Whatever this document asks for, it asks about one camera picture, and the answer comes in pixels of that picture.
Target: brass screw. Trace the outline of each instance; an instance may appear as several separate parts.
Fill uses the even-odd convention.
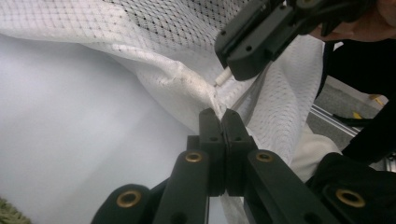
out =
[[[359,193],[349,189],[338,189],[335,192],[335,195],[337,196],[338,200],[352,207],[361,208],[366,205],[366,202],[359,195]]]
[[[266,153],[266,152],[259,152],[259,153],[257,153],[256,159],[257,159],[258,161],[264,161],[264,162],[270,162],[270,161],[273,161],[273,160],[274,160],[274,158],[273,158],[270,154],[268,154],[268,153]]]
[[[117,205],[122,208],[128,208],[137,205],[142,199],[142,194],[137,190],[128,190],[120,194],[117,198]]]
[[[197,152],[191,152],[189,154],[187,154],[186,156],[186,161],[189,162],[198,162],[202,160],[202,156],[201,154],[197,153]]]

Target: mesh netting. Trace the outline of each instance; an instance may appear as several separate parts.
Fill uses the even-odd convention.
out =
[[[167,111],[197,132],[201,110],[212,107],[221,117],[254,81],[230,78],[214,87],[223,70],[214,53],[216,35],[246,2],[3,0],[0,33],[81,43],[109,53],[136,74]],[[320,57],[320,41],[298,37],[273,63],[262,91],[239,109],[243,116],[252,115],[248,127],[258,145],[287,163],[316,95]]]

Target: black clamp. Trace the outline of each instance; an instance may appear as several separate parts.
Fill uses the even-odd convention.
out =
[[[322,23],[328,35],[341,21],[354,21],[374,0],[251,0],[219,33],[215,52],[236,80],[257,76],[297,35]]]
[[[345,187],[329,186],[317,197],[275,153],[257,149],[236,112],[227,110],[219,122],[207,109],[171,176],[154,189],[116,189],[92,224],[204,224],[209,197],[225,190],[244,197],[250,223],[363,223],[370,213],[370,201]]]

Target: metal rod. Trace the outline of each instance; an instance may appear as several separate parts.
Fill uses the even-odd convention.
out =
[[[344,123],[340,122],[339,120],[332,117],[332,114],[327,112],[326,110],[320,108],[317,105],[312,105],[311,113],[317,116],[320,119],[328,122],[332,126],[336,127],[337,129],[343,131],[344,133],[350,135],[351,137],[355,137],[359,133],[359,129],[357,128],[350,128],[346,126]]]

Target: white mesh fabric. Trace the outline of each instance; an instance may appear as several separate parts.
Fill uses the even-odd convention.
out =
[[[217,33],[241,0],[3,0],[0,33],[76,42],[105,51],[133,71],[153,97],[197,132],[198,113],[221,117],[253,80],[213,87],[222,67]],[[320,42],[299,37],[272,65],[248,125],[259,146],[290,163],[318,87]]]

